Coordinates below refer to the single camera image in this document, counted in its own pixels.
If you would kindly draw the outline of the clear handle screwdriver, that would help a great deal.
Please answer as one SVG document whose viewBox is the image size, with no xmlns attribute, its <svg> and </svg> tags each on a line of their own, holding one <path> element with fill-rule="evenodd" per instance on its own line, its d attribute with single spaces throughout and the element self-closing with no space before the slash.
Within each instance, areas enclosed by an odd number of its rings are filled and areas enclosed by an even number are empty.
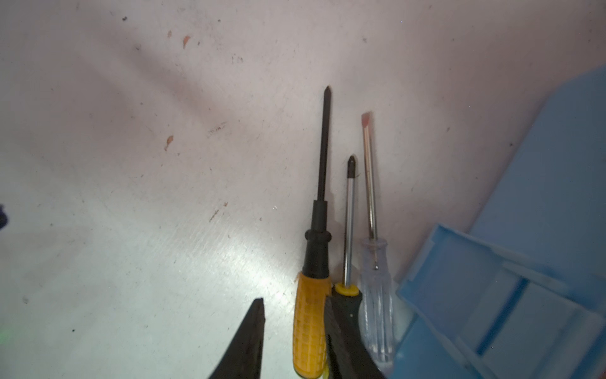
<svg viewBox="0 0 606 379">
<path fill-rule="evenodd" d="M 387 242 L 380 238 L 377 224 L 376 191 L 373 174 L 372 114 L 361 116 L 364 144 L 365 184 L 369 215 L 369 237 L 362 240 L 361 335 L 372 360 L 383 371 L 391 369 L 395 356 L 391 275 L 388 270 Z"/>
</svg>

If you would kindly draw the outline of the blue plastic tool box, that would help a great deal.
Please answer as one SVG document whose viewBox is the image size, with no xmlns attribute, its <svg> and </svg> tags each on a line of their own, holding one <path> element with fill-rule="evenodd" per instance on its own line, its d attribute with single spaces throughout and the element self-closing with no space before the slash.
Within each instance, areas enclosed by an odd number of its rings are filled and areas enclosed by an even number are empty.
<svg viewBox="0 0 606 379">
<path fill-rule="evenodd" d="M 437 224 L 397 295 L 395 378 L 605 376 L 605 70 L 558 88 L 468 232 Z"/>
</svg>

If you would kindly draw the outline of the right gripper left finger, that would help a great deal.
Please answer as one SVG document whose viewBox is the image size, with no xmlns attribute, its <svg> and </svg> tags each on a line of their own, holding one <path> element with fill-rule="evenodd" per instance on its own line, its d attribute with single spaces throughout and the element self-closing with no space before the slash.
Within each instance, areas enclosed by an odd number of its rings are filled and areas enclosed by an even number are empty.
<svg viewBox="0 0 606 379">
<path fill-rule="evenodd" d="M 264 326 L 264 300 L 256 298 L 209 378 L 259 379 L 263 360 Z"/>
</svg>

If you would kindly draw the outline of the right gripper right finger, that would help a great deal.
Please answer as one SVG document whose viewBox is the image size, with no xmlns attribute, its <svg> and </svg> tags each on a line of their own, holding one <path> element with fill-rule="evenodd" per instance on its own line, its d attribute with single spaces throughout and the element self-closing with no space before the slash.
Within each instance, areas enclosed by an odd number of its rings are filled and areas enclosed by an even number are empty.
<svg viewBox="0 0 606 379">
<path fill-rule="evenodd" d="M 385 379 L 366 351 L 361 338 L 355 335 L 346 311 L 327 297 L 324 326 L 328 349 L 328 378 Z"/>
</svg>

